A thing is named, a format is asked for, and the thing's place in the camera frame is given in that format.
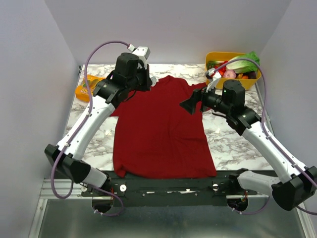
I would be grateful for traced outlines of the red t-shirt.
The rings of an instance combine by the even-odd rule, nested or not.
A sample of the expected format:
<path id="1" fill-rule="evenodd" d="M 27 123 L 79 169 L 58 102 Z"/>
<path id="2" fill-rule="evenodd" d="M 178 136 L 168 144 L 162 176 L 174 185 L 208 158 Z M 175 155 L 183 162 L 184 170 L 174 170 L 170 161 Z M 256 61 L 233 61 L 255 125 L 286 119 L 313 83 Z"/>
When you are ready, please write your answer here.
<path id="1" fill-rule="evenodd" d="M 204 86 L 166 76 L 150 91 L 130 93 L 130 99 L 112 113 L 118 118 L 112 157 L 118 176 L 193 179 L 216 175 L 202 113 L 191 115 L 180 106 Z"/>

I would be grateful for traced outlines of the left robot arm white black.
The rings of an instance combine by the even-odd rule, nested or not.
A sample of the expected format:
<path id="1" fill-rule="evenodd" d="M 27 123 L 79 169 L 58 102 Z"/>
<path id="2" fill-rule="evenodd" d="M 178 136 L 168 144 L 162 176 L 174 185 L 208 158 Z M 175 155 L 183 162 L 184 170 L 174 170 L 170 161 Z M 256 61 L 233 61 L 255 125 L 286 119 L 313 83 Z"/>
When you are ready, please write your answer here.
<path id="1" fill-rule="evenodd" d="M 93 191 L 99 196 L 109 192 L 108 177 L 83 162 L 83 155 L 105 119 L 127 100 L 129 93 L 148 91 L 154 84 L 149 76 L 149 55 L 147 47 L 137 47 L 131 53 L 122 53 L 116 60 L 114 70 L 96 85 L 92 102 L 73 128 L 57 145 L 49 144 L 45 148 L 45 155 L 54 168 L 74 183 L 92 185 Z"/>

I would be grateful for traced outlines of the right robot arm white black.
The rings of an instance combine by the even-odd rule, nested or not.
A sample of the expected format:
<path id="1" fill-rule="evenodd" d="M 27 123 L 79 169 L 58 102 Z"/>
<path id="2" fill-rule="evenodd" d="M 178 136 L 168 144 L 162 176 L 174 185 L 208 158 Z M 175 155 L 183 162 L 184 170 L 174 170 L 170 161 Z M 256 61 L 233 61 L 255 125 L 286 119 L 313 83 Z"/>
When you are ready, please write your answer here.
<path id="1" fill-rule="evenodd" d="M 297 160 L 262 125 L 261 117 L 245 106 L 245 89 L 239 81 L 225 81 L 221 95 L 215 93 L 212 83 L 202 89 L 195 89 L 191 97 L 181 102 L 180 106 L 194 114 L 198 103 L 201 104 L 201 111 L 213 109 L 224 114 L 227 124 L 249 141 L 276 173 L 272 177 L 248 169 L 237 170 L 229 176 L 226 184 L 231 193 L 253 190 L 271 196 L 286 211 L 298 207 L 315 194 L 316 167 L 308 168 Z"/>

